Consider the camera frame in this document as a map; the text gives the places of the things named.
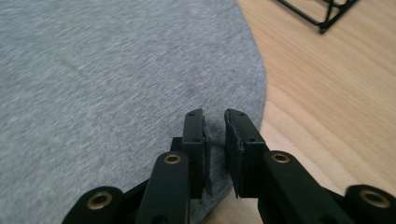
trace wooden surface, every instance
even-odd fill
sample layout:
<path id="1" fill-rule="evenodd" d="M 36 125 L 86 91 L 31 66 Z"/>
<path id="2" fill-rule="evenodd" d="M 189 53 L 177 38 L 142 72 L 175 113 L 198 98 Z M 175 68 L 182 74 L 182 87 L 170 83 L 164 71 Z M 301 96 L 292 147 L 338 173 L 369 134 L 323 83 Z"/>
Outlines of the wooden surface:
<path id="1" fill-rule="evenodd" d="M 315 0 L 294 0 L 324 15 Z M 322 186 L 368 184 L 396 195 L 396 2 L 360 0 L 325 35 L 275 0 L 239 0 L 262 54 L 261 133 Z M 233 192 L 206 223 L 260 223 Z"/>

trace black metal frame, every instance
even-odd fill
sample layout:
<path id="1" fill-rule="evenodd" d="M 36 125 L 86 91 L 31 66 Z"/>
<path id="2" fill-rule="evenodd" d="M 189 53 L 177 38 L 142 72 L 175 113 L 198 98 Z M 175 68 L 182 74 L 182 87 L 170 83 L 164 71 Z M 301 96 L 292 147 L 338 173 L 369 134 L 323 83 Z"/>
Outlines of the black metal frame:
<path id="1" fill-rule="evenodd" d="M 258 198 L 264 223 L 396 223 L 396 198 L 367 185 L 343 197 L 323 188 L 287 152 L 271 151 L 248 115 L 228 109 L 225 157 L 236 196 Z M 211 191 L 201 109 L 186 115 L 183 137 L 160 155 L 149 180 L 126 193 L 113 187 L 79 198 L 63 224 L 188 224 L 190 199 Z"/>
<path id="2" fill-rule="evenodd" d="M 309 15 L 305 14 L 302 12 L 299 8 L 295 7 L 291 3 L 289 3 L 287 0 L 277 0 L 281 4 L 285 5 L 310 23 L 316 25 L 319 27 L 319 32 L 321 34 L 324 34 L 330 27 L 332 27 L 333 24 L 335 24 L 355 3 L 357 3 L 359 0 L 346 0 L 344 4 L 338 4 L 334 0 L 322 0 L 326 3 L 328 3 L 327 7 L 327 13 L 325 15 L 324 21 L 317 21 L 310 17 Z M 332 11 L 334 9 L 338 9 L 338 13 L 331 18 Z"/>

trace screw hole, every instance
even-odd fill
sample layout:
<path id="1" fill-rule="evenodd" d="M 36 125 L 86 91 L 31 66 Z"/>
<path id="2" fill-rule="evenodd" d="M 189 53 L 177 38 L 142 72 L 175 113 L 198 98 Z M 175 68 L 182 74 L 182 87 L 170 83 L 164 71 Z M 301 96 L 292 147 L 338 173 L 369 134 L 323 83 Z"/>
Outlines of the screw hole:
<path id="1" fill-rule="evenodd" d="M 164 161 L 168 164 L 176 164 L 181 161 L 181 158 L 178 155 L 168 155 L 165 157 Z"/>
<path id="2" fill-rule="evenodd" d="M 360 196 L 364 201 L 372 206 L 380 208 L 387 208 L 390 206 L 389 200 L 375 191 L 369 189 L 362 189 Z"/>
<path id="3" fill-rule="evenodd" d="M 113 196 L 107 191 L 95 193 L 87 202 L 87 207 L 91 210 L 102 209 L 109 205 L 113 200 Z"/>
<path id="4" fill-rule="evenodd" d="M 272 155 L 271 157 L 273 159 L 273 161 L 279 162 L 279 163 L 287 163 L 290 161 L 289 157 L 280 154 L 280 153 L 276 153 L 274 155 Z"/>

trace gray cloth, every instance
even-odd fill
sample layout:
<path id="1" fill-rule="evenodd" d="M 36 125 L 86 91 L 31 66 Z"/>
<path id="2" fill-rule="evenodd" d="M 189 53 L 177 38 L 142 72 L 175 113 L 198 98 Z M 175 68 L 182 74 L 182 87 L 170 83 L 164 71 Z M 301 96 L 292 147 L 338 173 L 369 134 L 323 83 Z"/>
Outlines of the gray cloth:
<path id="1" fill-rule="evenodd" d="M 223 113 L 260 127 L 262 59 L 234 0 L 3 0 L 0 223 L 61 223 L 86 191 L 147 179 L 202 108 L 214 198 L 231 189 Z"/>

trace gray carpet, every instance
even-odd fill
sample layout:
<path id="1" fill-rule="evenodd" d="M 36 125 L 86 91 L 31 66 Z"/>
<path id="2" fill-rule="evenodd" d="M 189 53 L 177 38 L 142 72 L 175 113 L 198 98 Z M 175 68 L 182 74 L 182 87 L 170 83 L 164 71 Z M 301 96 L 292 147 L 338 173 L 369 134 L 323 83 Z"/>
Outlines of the gray carpet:
<path id="1" fill-rule="evenodd" d="M 260 127 L 262 59 L 234 0 L 0 1 L 0 223 L 61 223 L 86 191 L 130 189 L 202 108 L 214 198 L 231 188 L 223 113 Z"/>

